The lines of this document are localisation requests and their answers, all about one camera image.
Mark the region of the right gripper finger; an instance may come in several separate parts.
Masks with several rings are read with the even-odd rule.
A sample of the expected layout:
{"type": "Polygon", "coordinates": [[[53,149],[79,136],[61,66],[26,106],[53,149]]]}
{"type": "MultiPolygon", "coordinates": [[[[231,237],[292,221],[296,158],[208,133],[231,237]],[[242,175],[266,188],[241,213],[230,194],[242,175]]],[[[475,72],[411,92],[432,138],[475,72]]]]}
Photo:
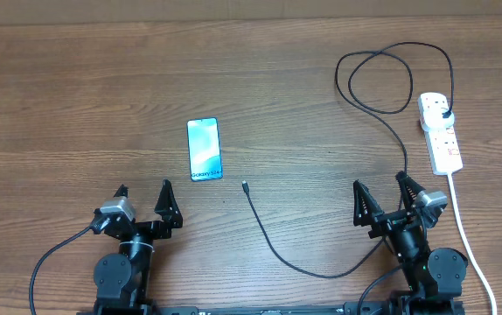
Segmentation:
{"type": "Polygon", "coordinates": [[[424,191],[425,188],[419,185],[416,181],[410,178],[404,171],[399,171],[395,178],[401,190],[401,199],[404,207],[410,209],[415,203],[417,195],[424,191]]]}
{"type": "Polygon", "coordinates": [[[353,196],[354,226],[365,227],[372,225],[375,222],[375,218],[384,213],[376,199],[369,192],[369,189],[359,180],[353,182],[353,196]]]}

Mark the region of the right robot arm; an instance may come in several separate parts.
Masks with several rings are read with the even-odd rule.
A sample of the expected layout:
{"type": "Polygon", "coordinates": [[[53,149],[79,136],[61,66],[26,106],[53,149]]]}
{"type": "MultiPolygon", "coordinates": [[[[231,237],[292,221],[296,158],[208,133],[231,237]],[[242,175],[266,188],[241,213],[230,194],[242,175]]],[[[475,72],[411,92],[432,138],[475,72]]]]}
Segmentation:
{"type": "Polygon", "coordinates": [[[396,180],[404,207],[386,213],[360,181],[353,183],[353,224],[370,227],[370,238],[390,241],[398,266],[374,280],[357,303],[344,307],[354,314],[463,314],[462,295],[468,258],[453,248],[432,249],[428,230],[433,228],[448,205],[442,191],[423,188],[400,171],[396,180]],[[369,292],[382,281],[401,271],[407,290],[392,292],[385,301],[367,302],[369,292]]]}

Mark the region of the Samsung Galaxy smartphone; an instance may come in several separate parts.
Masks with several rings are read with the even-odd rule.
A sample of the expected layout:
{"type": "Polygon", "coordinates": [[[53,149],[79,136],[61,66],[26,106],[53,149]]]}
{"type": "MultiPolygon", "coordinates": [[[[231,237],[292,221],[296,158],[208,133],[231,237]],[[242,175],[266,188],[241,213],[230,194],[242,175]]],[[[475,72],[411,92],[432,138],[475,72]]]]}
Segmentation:
{"type": "Polygon", "coordinates": [[[218,119],[207,117],[187,122],[191,180],[194,182],[223,177],[218,119]]]}

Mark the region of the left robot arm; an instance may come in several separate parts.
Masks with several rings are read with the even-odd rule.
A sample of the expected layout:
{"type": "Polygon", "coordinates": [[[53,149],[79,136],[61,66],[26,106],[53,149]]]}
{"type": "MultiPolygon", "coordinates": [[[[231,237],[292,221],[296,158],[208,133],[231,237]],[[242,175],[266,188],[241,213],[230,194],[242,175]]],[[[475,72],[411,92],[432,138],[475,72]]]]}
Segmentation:
{"type": "Polygon", "coordinates": [[[183,226],[172,184],[163,181],[154,212],[159,220],[138,221],[128,198],[128,187],[121,185],[114,197],[94,210],[89,228],[119,241],[116,253],[102,257],[94,267],[97,286],[95,314],[149,314],[160,311],[147,297],[155,240],[171,238],[183,226]]]}

